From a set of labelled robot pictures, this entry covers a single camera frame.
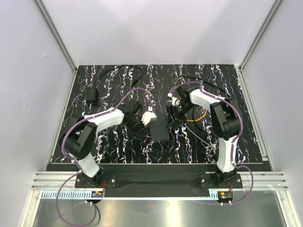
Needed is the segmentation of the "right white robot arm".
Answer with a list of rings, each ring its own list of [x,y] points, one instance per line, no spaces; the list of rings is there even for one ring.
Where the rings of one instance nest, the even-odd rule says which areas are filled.
[[[219,141],[217,170],[212,174],[211,182],[222,188],[228,186],[237,173],[236,147],[243,132],[243,121],[235,98],[217,96],[202,87],[183,90],[177,86],[171,89],[167,99],[167,128],[176,129],[184,125],[186,114],[193,107],[200,106],[210,112],[213,131]]]

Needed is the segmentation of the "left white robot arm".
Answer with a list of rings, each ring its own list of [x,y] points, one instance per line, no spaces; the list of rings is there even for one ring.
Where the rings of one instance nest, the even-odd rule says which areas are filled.
[[[62,154],[75,161],[91,187],[98,187],[104,182],[103,169],[91,153],[95,137],[99,132],[120,124],[126,125],[135,134],[142,132],[157,119],[157,115],[151,107],[143,114],[137,114],[141,108],[138,102],[133,105],[121,104],[92,115],[73,115],[68,120],[58,143]]]

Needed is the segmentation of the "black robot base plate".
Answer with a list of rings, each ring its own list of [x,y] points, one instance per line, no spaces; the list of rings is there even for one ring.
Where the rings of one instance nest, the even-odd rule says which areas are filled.
[[[89,184],[83,174],[76,178],[77,188],[104,188],[123,191],[191,192],[201,190],[229,191],[243,188],[240,174],[229,183],[211,182],[215,164],[103,164],[103,180],[99,186]]]

